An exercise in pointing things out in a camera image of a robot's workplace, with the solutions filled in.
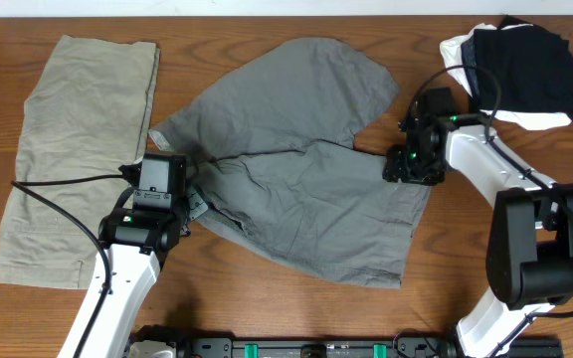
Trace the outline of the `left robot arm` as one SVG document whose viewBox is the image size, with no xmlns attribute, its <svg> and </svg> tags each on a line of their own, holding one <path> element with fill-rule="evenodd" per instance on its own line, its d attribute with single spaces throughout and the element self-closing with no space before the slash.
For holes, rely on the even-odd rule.
<svg viewBox="0 0 573 358">
<path fill-rule="evenodd" d="M 172 355 L 171 343 L 147 339 L 132 343 L 130 334 L 140 307 L 156 284 L 166 255 L 187 225 L 207 205 L 194 188 L 182 194 L 168 186 L 158 191 L 130 187 L 99 225 L 100 253 L 93 279 L 59 352 L 61 357 L 138 357 Z"/>
</svg>

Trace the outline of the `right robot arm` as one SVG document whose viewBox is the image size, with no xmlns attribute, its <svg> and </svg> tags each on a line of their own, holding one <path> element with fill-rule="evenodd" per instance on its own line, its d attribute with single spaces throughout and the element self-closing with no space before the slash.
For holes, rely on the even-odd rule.
<svg viewBox="0 0 573 358">
<path fill-rule="evenodd" d="M 532 169 L 476 114 L 400 122 L 405 143 L 387 153 L 387 181 L 434 186 L 453 169 L 492 208 L 488 289 L 456 325 L 443 357 L 507 356 L 536 319 L 573 317 L 573 184 Z"/>
</svg>

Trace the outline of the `grey shorts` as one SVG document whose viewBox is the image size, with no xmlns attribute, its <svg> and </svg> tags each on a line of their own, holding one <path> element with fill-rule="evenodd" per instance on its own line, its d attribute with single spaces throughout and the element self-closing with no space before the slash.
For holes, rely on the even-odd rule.
<svg viewBox="0 0 573 358">
<path fill-rule="evenodd" d="M 337 283 L 400 287 L 426 186 L 388 182 L 355 136 L 397 97 L 382 65 L 329 38 L 287 41 L 228 73 L 149 134 L 193 157 L 199 222 Z"/>
</svg>

